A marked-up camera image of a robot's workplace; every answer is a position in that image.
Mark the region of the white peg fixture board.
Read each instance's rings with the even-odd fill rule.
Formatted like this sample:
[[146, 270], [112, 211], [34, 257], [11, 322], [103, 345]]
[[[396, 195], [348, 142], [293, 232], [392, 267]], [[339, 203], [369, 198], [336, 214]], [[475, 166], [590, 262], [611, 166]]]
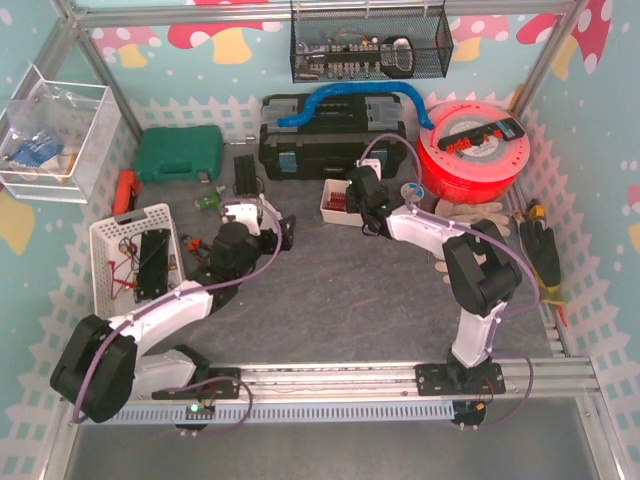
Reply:
[[262, 230], [274, 229], [282, 220], [282, 214], [266, 199], [265, 194], [258, 196], [260, 206], [258, 208], [260, 228]]

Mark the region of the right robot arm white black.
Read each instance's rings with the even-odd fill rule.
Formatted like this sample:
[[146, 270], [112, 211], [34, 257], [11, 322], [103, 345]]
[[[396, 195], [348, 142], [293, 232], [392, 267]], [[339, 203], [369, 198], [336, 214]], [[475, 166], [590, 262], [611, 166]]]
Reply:
[[457, 224], [393, 199], [371, 166], [347, 175], [346, 209], [358, 213], [363, 229], [420, 247], [443, 260], [450, 287], [461, 308], [456, 337], [446, 361], [428, 364], [420, 376], [423, 396], [474, 394], [498, 368], [492, 343], [507, 303], [522, 281], [516, 255], [506, 251], [495, 223]]

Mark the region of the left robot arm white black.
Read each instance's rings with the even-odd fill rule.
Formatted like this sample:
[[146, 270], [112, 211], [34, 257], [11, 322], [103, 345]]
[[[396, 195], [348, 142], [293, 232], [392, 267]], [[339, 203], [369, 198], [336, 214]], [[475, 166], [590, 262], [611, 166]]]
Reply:
[[224, 307], [243, 283], [265, 271], [262, 257], [273, 261], [292, 248], [295, 227], [293, 215], [258, 234], [239, 221], [225, 223], [192, 279], [129, 313], [82, 319], [50, 378], [52, 389], [72, 403], [74, 423], [103, 423], [139, 395], [192, 393], [202, 400], [215, 384], [233, 384], [230, 376], [212, 376], [206, 359], [185, 345], [149, 351]]

